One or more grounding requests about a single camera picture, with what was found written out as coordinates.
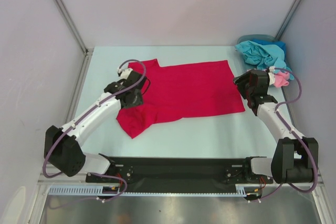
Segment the metal post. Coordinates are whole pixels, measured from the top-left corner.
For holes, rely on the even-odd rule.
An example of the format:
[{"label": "metal post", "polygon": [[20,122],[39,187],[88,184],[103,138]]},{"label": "metal post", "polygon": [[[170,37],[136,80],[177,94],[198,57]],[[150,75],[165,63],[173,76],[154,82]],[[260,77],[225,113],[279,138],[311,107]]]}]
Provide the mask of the metal post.
[{"label": "metal post", "polygon": [[282,22],[278,32],[277,32],[277,35],[276,35],[276,40],[280,40],[282,38],[282,36],[284,35],[289,23],[291,22],[295,12],[297,11],[300,3],[302,2],[302,0],[294,0],[292,6],[290,7],[286,17],[285,17],[285,20]]},{"label": "metal post", "polygon": [[67,23],[71,33],[73,34],[78,46],[80,47],[80,49],[83,51],[84,55],[87,54],[88,49],[86,48],[77,28],[76,25],[74,23],[74,21],[72,20],[72,18],[69,15],[68,10],[66,9],[64,3],[62,0],[54,0],[57,8],[59,9],[59,11],[61,12],[62,17],[64,18],[65,22]]},{"label": "metal post", "polygon": [[74,117],[75,117],[75,113],[76,113],[77,106],[78,106],[78,101],[79,101],[79,98],[80,98],[80,94],[82,92],[82,88],[83,88],[83,85],[84,85],[84,80],[85,80],[86,74],[87,74],[88,69],[89,69],[92,54],[93,54],[93,49],[88,49],[88,52],[86,53],[86,56],[83,59],[82,66],[80,68],[79,75],[77,77],[76,86],[75,86],[75,89],[72,93],[71,103],[70,103],[70,107],[68,109],[68,113],[67,113],[67,116],[66,116],[66,119],[65,119],[65,123],[69,122],[70,120],[74,119]]}]

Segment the cable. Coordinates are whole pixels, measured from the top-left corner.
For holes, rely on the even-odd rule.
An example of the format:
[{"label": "cable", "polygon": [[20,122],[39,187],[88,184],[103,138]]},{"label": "cable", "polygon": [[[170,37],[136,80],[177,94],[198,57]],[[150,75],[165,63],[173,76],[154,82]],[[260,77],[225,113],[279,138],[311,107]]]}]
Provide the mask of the cable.
[{"label": "cable", "polygon": [[263,197],[261,197],[260,199],[256,199],[256,200],[252,200],[252,202],[260,202],[261,199],[266,199],[268,197],[270,197],[271,195],[275,194],[280,188],[282,187],[282,184],[280,184],[273,192],[271,192],[268,195],[265,195]]},{"label": "cable", "polygon": [[[122,178],[121,175],[120,175],[120,173],[118,173],[117,176],[118,176],[119,178]],[[121,186],[122,186],[122,181],[120,181],[120,187],[121,187]]]},{"label": "cable", "polygon": [[260,177],[260,184],[264,183],[264,186],[260,187],[260,190],[263,190],[266,187],[266,181],[264,180],[263,177]]},{"label": "cable", "polygon": [[143,92],[142,95],[146,94],[146,92],[147,92],[149,86],[151,85],[151,80],[147,78],[147,81],[148,81],[148,86],[147,86],[146,90]]},{"label": "cable", "polygon": [[[143,67],[143,74],[142,74],[142,76],[140,77],[140,79],[139,79],[136,83],[130,85],[129,87],[127,87],[127,88],[125,88],[125,89],[123,89],[123,90],[120,90],[120,91],[118,91],[118,92],[116,92],[116,93],[114,93],[114,94],[111,94],[111,95],[109,95],[108,97],[106,97],[106,98],[104,98],[103,100],[101,100],[101,101],[99,102],[99,105],[95,105],[95,106],[93,106],[93,107],[92,107],[90,110],[88,110],[83,116],[81,116],[81,117],[74,123],[75,126],[77,126],[81,121],[83,121],[83,120],[84,120],[89,114],[91,114],[96,108],[102,106],[105,102],[107,102],[107,101],[110,100],[111,98],[115,97],[116,95],[120,95],[120,94],[122,94],[122,93],[124,93],[124,92],[126,92],[126,91],[128,91],[128,90],[130,90],[130,89],[133,89],[133,88],[136,87],[138,84],[140,84],[140,82],[143,80],[143,78],[145,78],[145,75],[146,75],[146,67],[145,67],[145,65],[144,65],[141,61],[138,61],[138,60],[135,60],[135,59],[126,60],[126,61],[124,61],[124,62],[120,65],[119,69],[121,69],[122,66],[124,66],[126,63],[128,63],[128,62],[132,62],[132,61],[135,61],[135,62],[140,63],[141,66]],[[72,126],[70,126],[68,129],[66,129],[66,130],[62,133],[62,135],[61,135],[60,137],[57,138],[57,140],[55,141],[55,143],[54,143],[54,144],[52,145],[52,147],[50,148],[48,154],[46,155],[46,158],[44,159],[43,166],[42,166],[42,172],[43,172],[43,175],[44,175],[46,178],[54,178],[54,177],[56,177],[56,176],[62,174],[62,172],[55,173],[55,174],[47,174],[47,163],[48,163],[48,161],[49,161],[49,159],[50,159],[50,156],[51,156],[52,152],[55,150],[55,148],[56,148],[56,146],[59,144],[59,142],[63,139],[63,137],[65,137],[65,136],[66,136],[71,130],[73,130],[73,129],[74,129],[74,128],[73,128]]]},{"label": "cable", "polygon": [[233,175],[233,176],[230,176],[228,178],[234,178],[234,177],[237,177],[239,174],[241,174],[243,172],[243,169],[240,170],[240,172],[238,172],[237,174]]},{"label": "cable", "polygon": [[312,191],[314,191],[314,189],[316,188],[317,186],[317,183],[318,183],[318,171],[317,171],[317,166],[316,166],[316,163],[315,163],[315,160],[308,148],[308,146],[304,143],[304,141],[302,140],[302,138],[300,138],[300,136],[292,130],[292,128],[290,127],[290,125],[287,123],[287,121],[281,116],[280,112],[279,112],[279,107],[283,104],[289,104],[289,103],[293,103],[293,102],[296,102],[300,99],[301,97],[301,94],[302,94],[302,85],[301,85],[301,82],[300,80],[298,79],[298,77],[293,74],[291,71],[287,70],[287,69],[284,69],[284,68],[275,68],[276,70],[280,70],[280,71],[286,71],[290,74],[292,74],[294,76],[294,78],[296,79],[296,81],[298,82],[298,85],[299,85],[299,95],[298,97],[296,97],[294,100],[292,101],[285,101],[285,102],[280,102],[276,107],[275,107],[275,113],[276,115],[280,118],[280,120],[283,122],[283,124],[286,126],[286,128],[289,130],[289,132],[294,136],[296,137],[296,139],[300,142],[300,144],[302,145],[302,147],[304,148],[304,150],[306,151],[308,157],[309,157],[309,160],[312,164],[312,167],[313,167],[313,184],[312,186],[308,189],[308,190],[302,190],[298,187],[296,187],[295,185],[293,184],[289,184],[292,188],[294,188],[295,190],[301,192],[301,193],[311,193]]},{"label": "cable", "polygon": [[68,207],[68,206],[71,206],[75,203],[78,203],[78,202],[82,202],[84,200],[88,200],[88,199],[95,199],[95,200],[100,200],[102,203],[104,202],[109,202],[109,201],[112,201],[116,198],[118,198],[120,195],[122,195],[126,190],[127,190],[127,182],[121,178],[121,177],[115,177],[115,176],[110,176],[110,175],[103,175],[103,174],[98,174],[98,173],[91,173],[92,175],[95,175],[95,176],[99,176],[99,177],[104,177],[104,178],[114,178],[114,179],[118,179],[120,181],[120,183],[124,183],[125,186],[124,186],[124,189],[122,191],[120,191],[119,193],[117,193],[116,195],[112,196],[111,198],[109,199],[100,199],[99,197],[86,197],[86,198],[81,198],[81,199],[77,199],[77,200],[74,200],[74,201],[71,201],[71,202],[68,202],[68,203],[65,203],[63,205],[60,205],[58,207],[51,207],[51,206],[48,206],[49,209],[51,210],[56,210],[56,209],[59,209],[59,208],[63,208],[63,207]]}]

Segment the light blue table surface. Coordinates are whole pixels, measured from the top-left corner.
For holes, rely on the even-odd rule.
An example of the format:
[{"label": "light blue table surface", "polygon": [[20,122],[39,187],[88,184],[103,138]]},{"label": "light blue table surface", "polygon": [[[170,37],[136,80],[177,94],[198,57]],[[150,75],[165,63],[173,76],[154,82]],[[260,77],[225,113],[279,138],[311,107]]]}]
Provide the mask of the light blue table surface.
[{"label": "light blue table surface", "polygon": [[[107,84],[118,80],[117,67],[122,62],[154,58],[158,59],[160,66],[228,60],[235,76],[246,71],[238,52],[229,46],[96,47],[76,116],[95,102]],[[284,101],[281,89],[271,87],[269,94],[278,102]],[[83,151],[132,157],[273,157],[275,140],[263,122],[247,107],[247,102],[243,102],[244,113],[155,124],[133,140],[111,117],[90,135]],[[287,119],[290,118],[286,106],[282,106],[281,112]]]}]

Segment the red t-shirt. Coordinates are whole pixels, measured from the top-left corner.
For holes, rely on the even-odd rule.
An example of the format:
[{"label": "red t-shirt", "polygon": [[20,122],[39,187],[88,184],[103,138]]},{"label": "red t-shirt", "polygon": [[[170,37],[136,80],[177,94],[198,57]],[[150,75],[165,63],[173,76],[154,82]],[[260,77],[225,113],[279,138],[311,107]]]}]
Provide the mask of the red t-shirt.
[{"label": "red t-shirt", "polygon": [[[160,67],[157,59],[143,63],[151,81],[144,104],[122,109],[117,116],[131,138],[154,123],[245,111],[227,60],[168,67]],[[129,68],[143,73],[139,63],[129,63]]]}]

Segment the orange wire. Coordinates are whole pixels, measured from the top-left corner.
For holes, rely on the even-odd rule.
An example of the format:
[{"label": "orange wire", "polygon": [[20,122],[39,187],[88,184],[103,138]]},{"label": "orange wire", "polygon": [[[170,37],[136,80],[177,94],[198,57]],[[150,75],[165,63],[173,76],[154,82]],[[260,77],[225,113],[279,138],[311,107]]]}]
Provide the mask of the orange wire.
[{"label": "orange wire", "polygon": [[266,187],[266,181],[263,177],[260,177],[260,181],[264,183],[264,186],[261,189],[264,189]]},{"label": "orange wire", "polygon": [[[119,173],[117,174],[117,176],[118,176],[119,178],[122,178],[121,175],[120,175]],[[121,187],[121,186],[122,186],[122,181],[120,181],[120,187]]]}]

